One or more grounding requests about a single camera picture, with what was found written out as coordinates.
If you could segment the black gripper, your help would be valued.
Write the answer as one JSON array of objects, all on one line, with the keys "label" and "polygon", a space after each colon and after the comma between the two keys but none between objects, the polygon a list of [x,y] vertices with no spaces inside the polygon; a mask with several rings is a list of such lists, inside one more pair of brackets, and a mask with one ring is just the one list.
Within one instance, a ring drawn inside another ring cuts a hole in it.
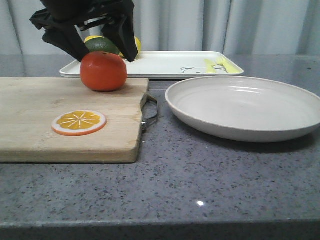
[{"label": "black gripper", "polygon": [[138,49],[131,0],[42,0],[41,3],[45,9],[36,11],[30,21],[37,29],[45,29],[44,42],[81,62],[90,51],[76,26],[82,30],[86,21],[106,16],[102,35],[118,48],[126,60],[133,62],[136,59]]}]

